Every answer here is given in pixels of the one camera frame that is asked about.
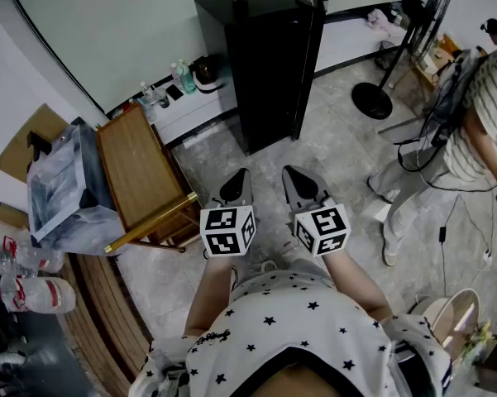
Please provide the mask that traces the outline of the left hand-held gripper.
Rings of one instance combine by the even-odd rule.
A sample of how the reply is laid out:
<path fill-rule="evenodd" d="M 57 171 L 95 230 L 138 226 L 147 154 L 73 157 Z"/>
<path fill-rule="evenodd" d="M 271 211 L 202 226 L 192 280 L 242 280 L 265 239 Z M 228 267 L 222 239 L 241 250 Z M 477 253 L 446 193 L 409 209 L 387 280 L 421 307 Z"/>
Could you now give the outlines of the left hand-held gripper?
<path fill-rule="evenodd" d="M 251 172 L 240 168 L 200 212 L 200 236 L 209 257 L 244 256 L 256 234 Z"/>

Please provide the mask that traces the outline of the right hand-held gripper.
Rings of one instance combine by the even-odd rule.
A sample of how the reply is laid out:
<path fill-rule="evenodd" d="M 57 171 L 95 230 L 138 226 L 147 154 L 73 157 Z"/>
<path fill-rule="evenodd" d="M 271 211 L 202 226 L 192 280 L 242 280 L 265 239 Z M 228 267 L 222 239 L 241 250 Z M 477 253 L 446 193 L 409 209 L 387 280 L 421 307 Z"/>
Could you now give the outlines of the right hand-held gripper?
<path fill-rule="evenodd" d="M 294 165 L 282 169 L 287 203 L 293 210 L 294 235 L 313 257 L 343 249 L 351 233 L 351 224 L 342 203 L 330 196 L 325 180 L 315 172 Z"/>

